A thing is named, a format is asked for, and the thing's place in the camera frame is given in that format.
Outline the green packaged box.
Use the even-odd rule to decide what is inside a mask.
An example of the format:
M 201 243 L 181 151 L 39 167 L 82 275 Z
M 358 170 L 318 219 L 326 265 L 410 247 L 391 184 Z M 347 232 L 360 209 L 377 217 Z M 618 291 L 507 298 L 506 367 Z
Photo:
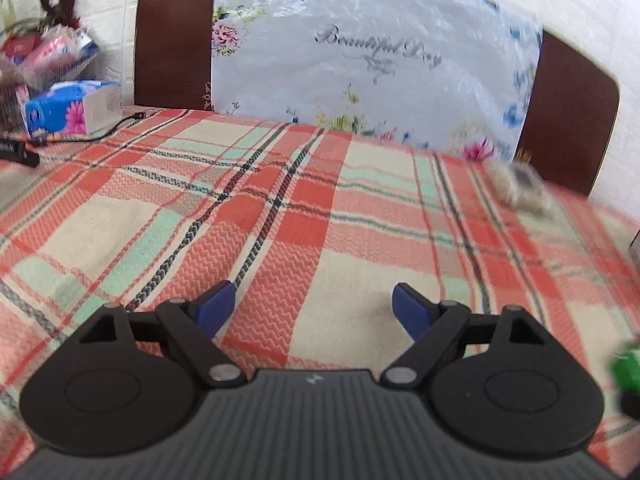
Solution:
M 620 389 L 620 409 L 634 420 L 640 419 L 639 339 L 618 349 L 611 362 L 611 372 Z

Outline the dark red plant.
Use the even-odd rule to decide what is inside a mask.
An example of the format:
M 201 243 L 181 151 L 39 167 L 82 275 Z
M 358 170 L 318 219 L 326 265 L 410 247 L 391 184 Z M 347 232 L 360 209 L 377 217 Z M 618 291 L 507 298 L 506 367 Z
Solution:
M 39 0 L 43 18 L 40 24 L 43 28 L 54 26 L 80 29 L 80 19 L 75 12 L 76 0 Z

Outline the plaid bed sheet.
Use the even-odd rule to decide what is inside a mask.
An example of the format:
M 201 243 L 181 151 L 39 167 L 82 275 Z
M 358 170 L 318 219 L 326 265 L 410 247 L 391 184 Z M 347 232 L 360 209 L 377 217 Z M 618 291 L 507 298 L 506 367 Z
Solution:
M 639 331 L 636 220 L 557 186 L 539 218 L 504 206 L 472 162 L 199 110 L 40 157 L 1 166 L 4 474 L 32 452 L 24 383 L 98 307 L 150 310 L 224 280 L 238 293 L 217 342 L 247 372 L 382 370 L 409 343 L 399 282 L 475 312 L 519 304 L 604 393 L 591 453 L 619 474 L 638 465 L 608 371 Z

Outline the cotton swabs bag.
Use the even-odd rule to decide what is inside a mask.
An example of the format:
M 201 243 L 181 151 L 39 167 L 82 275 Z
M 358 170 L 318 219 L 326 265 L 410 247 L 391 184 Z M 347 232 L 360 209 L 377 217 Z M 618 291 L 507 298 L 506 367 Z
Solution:
M 492 160 L 485 168 L 498 199 L 506 206 L 537 217 L 553 217 L 551 194 L 533 167 L 515 160 Z

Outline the pink blue tissue pack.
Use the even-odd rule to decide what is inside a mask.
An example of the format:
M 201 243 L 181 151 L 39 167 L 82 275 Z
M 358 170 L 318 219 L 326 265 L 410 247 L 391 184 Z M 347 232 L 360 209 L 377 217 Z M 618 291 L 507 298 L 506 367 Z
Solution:
M 85 29 L 56 26 L 25 58 L 20 73 L 32 88 L 46 90 L 57 82 L 76 79 L 99 53 L 99 45 Z

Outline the blue tissue box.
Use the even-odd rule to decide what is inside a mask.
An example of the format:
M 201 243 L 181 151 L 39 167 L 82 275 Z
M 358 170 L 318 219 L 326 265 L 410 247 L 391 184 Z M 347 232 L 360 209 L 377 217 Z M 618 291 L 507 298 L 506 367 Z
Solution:
M 122 118 L 122 92 L 114 81 L 61 81 L 25 104 L 29 136 L 95 133 Z

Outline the black remote device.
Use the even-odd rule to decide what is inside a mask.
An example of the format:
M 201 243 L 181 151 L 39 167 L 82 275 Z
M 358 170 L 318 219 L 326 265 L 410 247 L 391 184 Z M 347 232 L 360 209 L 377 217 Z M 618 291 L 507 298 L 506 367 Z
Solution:
M 36 168 L 40 164 L 39 155 L 26 148 L 25 142 L 12 139 L 0 139 L 0 159 L 29 168 Z

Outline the brown wooden headboard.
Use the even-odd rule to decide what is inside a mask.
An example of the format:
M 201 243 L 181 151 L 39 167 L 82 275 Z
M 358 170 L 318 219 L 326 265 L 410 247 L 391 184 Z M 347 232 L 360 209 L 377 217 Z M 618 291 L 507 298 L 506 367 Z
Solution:
M 138 0 L 134 25 L 134 102 L 204 108 L 210 76 L 213 0 Z M 587 196 L 620 106 L 620 88 L 596 64 L 545 32 L 516 159 L 544 180 Z

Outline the floral plastic pillow bag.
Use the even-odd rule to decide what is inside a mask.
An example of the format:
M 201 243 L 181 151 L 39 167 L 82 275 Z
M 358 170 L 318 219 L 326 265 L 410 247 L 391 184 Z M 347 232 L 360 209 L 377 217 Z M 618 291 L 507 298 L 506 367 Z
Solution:
M 514 157 L 540 24 L 492 0 L 214 0 L 214 110 Z

